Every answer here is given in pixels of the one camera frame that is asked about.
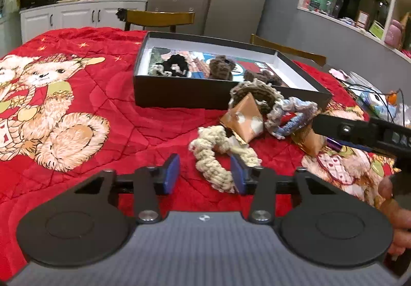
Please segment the person's right hand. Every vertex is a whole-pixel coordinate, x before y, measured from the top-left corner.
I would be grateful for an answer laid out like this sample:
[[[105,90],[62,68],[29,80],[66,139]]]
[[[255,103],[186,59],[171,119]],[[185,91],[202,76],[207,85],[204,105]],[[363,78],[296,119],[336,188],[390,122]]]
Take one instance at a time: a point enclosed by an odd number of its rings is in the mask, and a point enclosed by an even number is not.
[[[400,256],[410,249],[410,210],[400,207],[392,195],[393,185],[390,177],[384,177],[378,187],[378,192],[385,199],[381,204],[380,211],[389,219],[393,229],[394,238],[388,253],[394,256]]]

